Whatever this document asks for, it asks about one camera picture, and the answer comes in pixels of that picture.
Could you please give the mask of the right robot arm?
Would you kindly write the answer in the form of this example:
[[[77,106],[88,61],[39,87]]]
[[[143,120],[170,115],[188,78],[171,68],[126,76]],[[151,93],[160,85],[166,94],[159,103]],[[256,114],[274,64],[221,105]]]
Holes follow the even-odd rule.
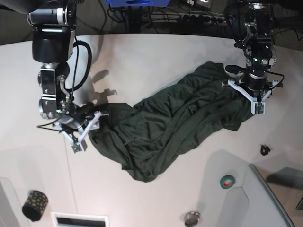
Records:
[[[93,104],[79,107],[74,102],[74,92],[86,82],[92,65],[92,50],[87,42],[77,40],[76,11],[81,0],[51,0],[46,5],[27,14],[33,27],[33,59],[42,63],[38,84],[42,89],[39,100],[40,115],[51,123],[40,125],[40,129],[57,127],[58,132],[83,133],[93,119]],[[71,88],[66,87],[70,73],[68,59],[74,48],[83,46],[88,53],[87,66],[79,83],[72,79]]]

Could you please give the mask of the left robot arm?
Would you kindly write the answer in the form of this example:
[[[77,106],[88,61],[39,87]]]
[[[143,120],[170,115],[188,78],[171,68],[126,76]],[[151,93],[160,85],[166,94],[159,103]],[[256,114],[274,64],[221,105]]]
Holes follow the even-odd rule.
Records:
[[[244,15],[247,36],[241,41],[246,57],[244,83],[250,90],[261,90],[267,83],[267,72],[276,63],[272,43],[272,13],[269,0],[245,0],[249,9]]]

